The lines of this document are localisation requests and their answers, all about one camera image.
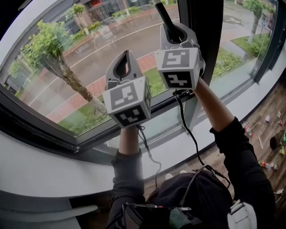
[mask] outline black sleeve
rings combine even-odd
[[[224,164],[234,187],[235,199],[253,206],[257,228],[271,227],[274,221],[275,198],[269,180],[257,162],[253,146],[245,136],[245,130],[237,118],[214,134],[221,153],[226,156]]]
[[[117,228],[121,225],[123,204],[145,204],[141,157],[141,152],[134,155],[117,152],[112,161],[115,177],[108,228]]]

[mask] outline glass pane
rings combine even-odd
[[[147,142],[153,142],[158,138],[164,137],[164,135],[182,126],[182,119],[179,106],[176,106],[165,113],[143,123],[145,127],[144,134]],[[119,146],[119,138],[117,136],[105,143],[95,147],[94,149],[101,150],[104,148],[105,153],[113,154],[115,149]],[[139,138],[139,144],[143,146],[143,141]]]
[[[211,88],[221,98],[254,77],[274,29],[275,1],[224,1],[223,29]]]
[[[37,1],[21,15],[36,12]],[[162,20],[151,1],[84,2],[36,12],[42,18],[20,38],[11,38],[18,43],[0,72],[8,91],[74,136],[110,119],[100,113],[105,72],[122,51],[133,51],[153,97],[166,90],[153,55],[160,48]],[[171,19],[179,21],[177,1],[168,2]]]

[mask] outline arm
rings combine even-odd
[[[112,161],[115,177],[108,219],[108,224],[111,224],[109,228],[114,228],[115,223],[121,221],[123,204],[145,204],[141,157],[137,127],[122,129],[118,152]]]
[[[275,212],[273,190],[257,163],[253,146],[240,122],[202,79],[199,79],[194,93],[210,120],[213,127],[210,131],[220,152],[226,156],[224,164],[234,187],[235,199],[253,206],[258,228],[271,226]]]

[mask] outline wooden floor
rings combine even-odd
[[[281,112],[281,118],[278,118],[278,112]],[[270,122],[265,121],[266,116],[270,116]],[[278,124],[278,121],[283,121],[283,126]],[[283,156],[279,153],[279,149],[272,150],[269,145],[269,140],[272,136],[281,130],[286,130],[286,77],[281,78],[279,83],[274,87],[272,92],[267,98],[253,111],[251,115],[244,121],[252,131],[253,137],[250,139],[251,144],[254,146],[255,154],[259,161],[265,161],[267,163],[274,162],[278,166],[278,170],[267,171],[265,174],[270,180],[274,192],[279,189],[286,189],[286,155]],[[224,155],[219,153],[218,148],[215,146],[201,153],[201,159],[211,165],[214,169],[227,177],[227,170],[223,164]],[[169,169],[167,172],[163,172],[158,176],[158,184],[165,180],[165,175],[171,173],[173,176],[179,174],[181,170],[192,172],[192,170],[199,169],[201,164],[198,159],[186,160],[179,165]],[[145,197],[147,198],[150,193],[155,189],[154,179],[147,180],[145,182]],[[233,187],[229,188],[232,196],[234,195]],[[101,194],[71,199],[73,207],[96,204],[99,206],[100,213],[90,213],[84,216],[77,217],[81,228],[104,228],[106,220],[108,218],[109,206],[110,206],[110,193],[105,192]],[[286,209],[286,195],[283,196],[276,203],[276,222],[280,222],[280,219],[286,219],[284,209]],[[277,228],[286,228],[286,225],[281,224]]]

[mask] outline person's left arm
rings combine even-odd
[[[108,219],[110,228],[116,228],[116,222],[121,220],[123,204],[145,204],[141,157],[137,127],[122,129],[118,152],[112,161],[115,177]]]

